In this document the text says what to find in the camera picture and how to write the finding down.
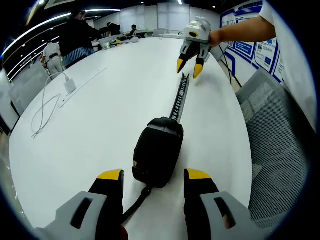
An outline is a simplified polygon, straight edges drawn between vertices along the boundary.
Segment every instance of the white wall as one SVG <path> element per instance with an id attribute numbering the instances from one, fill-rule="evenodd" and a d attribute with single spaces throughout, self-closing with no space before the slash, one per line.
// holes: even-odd
<path id="1" fill-rule="evenodd" d="M 190 8 L 190 20 L 194 20 L 195 17 L 204 17 L 211 24 L 211 30 L 218 30 L 220 28 L 220 14 L 213 11 L 191 7 Z"/>
<path id="2" fill-rule="evenodd" d="M 98 20 L 95 20 L 94 27 L 99 30 L 105 28 L 107 26 L 107 23 L 114 23 L 120 25 L 120 13 L 116 12 L 109 16 L 105 16 Z"/>
<path id="3" fill-rule="evenodd" d="M 158 29 L 157 6 L 146 6 L 144 8 L 144 21 L 146 30 Z"/>
<path id="4" fill-rule="evenodd" d="M 120 12 L 94 21 L 96 29 L 102 29 L 107 23 L 121 25 L 121 32 L 129 32 L 131 25 L 140 30 L 168 29 L 182 31 L 195 16 L 205 17 L 211 23 L 211 29 L 220 26 L 220 15 L 213 11 L 190 7 L 187 4 L 159 3 L 157 6 L 133 6 Z"/>
<path id="5" fill-rule="evenodd" d="M 120 12 L 120 25 L 122 32 L 130 32 L 131 26 L 135 24 L 138 30 L 145 30 L 145 6 L 133 6 Z"/>
<path id="6" fill-rule="evenodd" d="M 95 27 L 94 21 L 93 20 L 87 20 L 86 23 L 90 26 L 90 27 Z"/>
<path id="7" fill-rule="evenodd" d="M 190 23 L 190 6 L 177 3 L 158 3 L 158 29 L 182 31 Z"/>

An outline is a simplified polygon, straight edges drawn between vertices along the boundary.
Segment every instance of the white cable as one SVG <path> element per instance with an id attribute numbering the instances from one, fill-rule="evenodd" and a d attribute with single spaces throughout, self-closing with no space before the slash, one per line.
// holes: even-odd
<path id="1" fill-rule="evenodd" d="M 45 92 L 46 92 L 46 87 L 47 87 L 48 81 L 49 81 L 49 79 L 50 79 L 51 77 L 53 77 L 53 76 L 55 76 L 55 75 L 58 75 L 58 74 L 63 74 L 63 75 L 65 76 L 66 81 L 69 80 L 68 76 L 67 76 L 64 72 L 54 73 L 54 74 L 50 75 L 50 76 L 46 79 L 45 85 L 44 85 L 44 89 L 43 89 L 43 95 L 42 95 L 42 107 L 35 113 L 35 115 L 34 115 L 33 118 L 32 118 L 32 121 L 31 121 L 31 129 L 33 130 L 33 127 L 32 127 L 32 126 L 33 126 L 34 119 L 35 119 L 36 115 L 42 110 L 40 127 L 39 127 L 39 129 L 38 129 L 36 132 L 34 132 L 34 134 L 31 136 L 31 137 L 33 137 L 33 138 L 35 138 L 35 137 L 41 132 L 41 130 L 44 129 L 45 126 L 49 123 L 49 121 L 51 120 L 51 118 L 52 118 L 52 116 L 53 116 L 53 114 L 54 114 L 54 111 L 55 111 L 55 109 L 56 109 L 56 107 L 57 107 L 58 101 L 59 101 L 59 99 L 60 99 L 60 97 L 61 97 L 61 93 L 59 93 L 59 94 L 55 95 L 54 97 L 52 97 L 49 101 L 47 101 L 47 102 L 45 103 Z M 43 122 L 44 122 L 44 110 L 45 110 L 45 105 L 47 105 L 49 102 L 51 102 L 53 99 L 55 99 L 55 98 L 57 98 L 57 97 L 58 97 L 58 99 L 57 99 L 57 101 L 56 101 L 56 103 L 55 103 L 55 105 L 54 105 L 54 108 L 53 108 L 53 110 L 52 110 L 52 112 L 51 112 L 51 114 L 50 114 L 50 117 L 48 118 L 48 120 L 46 121 L 46 123 L 42 126 L 42 124 L 43 124 Z"/>

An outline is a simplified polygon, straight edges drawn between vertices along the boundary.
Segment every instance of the mesh chair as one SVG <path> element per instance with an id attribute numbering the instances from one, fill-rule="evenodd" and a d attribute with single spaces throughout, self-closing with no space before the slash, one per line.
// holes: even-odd
<path id="1" fill-rule="evenodd" d="M 158 38 L 158 37 L 160 37 L 160 34 L 165 34 L 166 33 L 166 29 L 164 29 L 164 28 L 159 28 L 159 29 L 155 29 L 154 31 L 153 31 L 153 37 L 154 38 Z"/>
<path id="2" fill-rule="evenodd" d="M 274 228 L 302 191 L 316 134 L 292 96 L 263 69 L 236 96 L 251 147 L 251 218 L 260 228 Z"/>

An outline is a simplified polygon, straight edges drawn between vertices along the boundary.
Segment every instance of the hand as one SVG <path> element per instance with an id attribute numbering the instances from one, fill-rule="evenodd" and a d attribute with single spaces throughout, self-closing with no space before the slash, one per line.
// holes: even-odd
<path id="1" fill-rule="evenodd" d="M 210 40 L 209 43 L 210 45 L 214 48 L 216 46 L 218 46 L 221 43 L 221 34 L 220 31 L 211 31 L 210 32 Z"/>

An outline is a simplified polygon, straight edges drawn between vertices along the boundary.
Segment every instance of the charger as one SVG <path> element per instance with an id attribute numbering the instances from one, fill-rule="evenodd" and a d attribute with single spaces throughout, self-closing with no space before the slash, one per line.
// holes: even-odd
<path id="1" fill-rule="evenodd" d="M 64 87 L 68 95 L 72 94 L 77 89 L 75 81 L 69 77 L 65 78 Z"/>

